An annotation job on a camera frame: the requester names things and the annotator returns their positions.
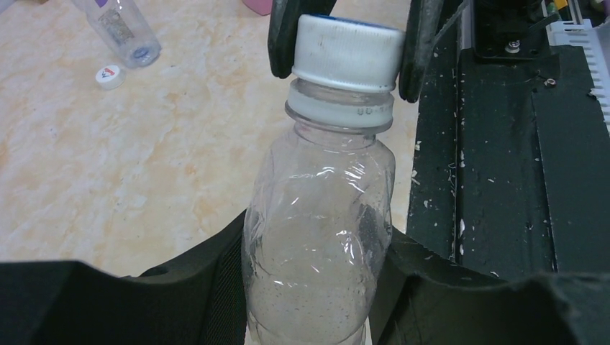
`bottle body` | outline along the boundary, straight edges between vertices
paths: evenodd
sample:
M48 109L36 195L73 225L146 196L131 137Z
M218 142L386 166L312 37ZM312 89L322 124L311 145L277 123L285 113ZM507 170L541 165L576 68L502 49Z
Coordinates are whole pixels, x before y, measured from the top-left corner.
M361 345L391 240L395 161L374 134L297 119L277 139L244 227L250 333L262 345Z
M159 57L161 45L133 0L86 0L82 8L91 27L126 67L145 67Z

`bottle with purple label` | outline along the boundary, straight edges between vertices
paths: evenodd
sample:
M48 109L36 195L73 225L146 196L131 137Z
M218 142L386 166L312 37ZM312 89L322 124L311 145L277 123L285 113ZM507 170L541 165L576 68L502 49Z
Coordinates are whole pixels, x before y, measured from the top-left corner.
M73 0L87 21L128 68L155 62L161 45L133 0Z

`label on bottle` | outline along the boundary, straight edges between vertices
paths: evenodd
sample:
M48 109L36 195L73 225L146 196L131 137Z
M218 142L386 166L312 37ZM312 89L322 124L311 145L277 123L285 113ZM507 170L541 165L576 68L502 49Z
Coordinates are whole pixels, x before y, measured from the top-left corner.
M109 9L98 20L119 46L124 45L128 39L134 38L132 30L127 27L127 24L115 9Z

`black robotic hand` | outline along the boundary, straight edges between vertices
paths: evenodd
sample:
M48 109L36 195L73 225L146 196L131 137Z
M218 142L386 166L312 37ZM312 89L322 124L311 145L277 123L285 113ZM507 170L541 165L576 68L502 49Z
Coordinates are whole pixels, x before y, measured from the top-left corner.
M467 2L411 0L399 79L402 99L417 101L437 38L457 19ZM302 14L328 15L336 3L337 0L273 1L267 47L274 76L287 78L291 74L299 17Z

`bottle cap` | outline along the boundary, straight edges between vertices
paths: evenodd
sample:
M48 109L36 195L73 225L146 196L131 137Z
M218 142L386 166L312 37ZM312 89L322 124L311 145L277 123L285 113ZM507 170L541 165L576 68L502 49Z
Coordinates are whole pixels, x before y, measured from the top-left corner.
M104 90L112 90L123 84L125 72L117 65L108 65L97 72L96 81Z
M396 87L404 32L322 15L299 18L292 72L346 91L384 93Z

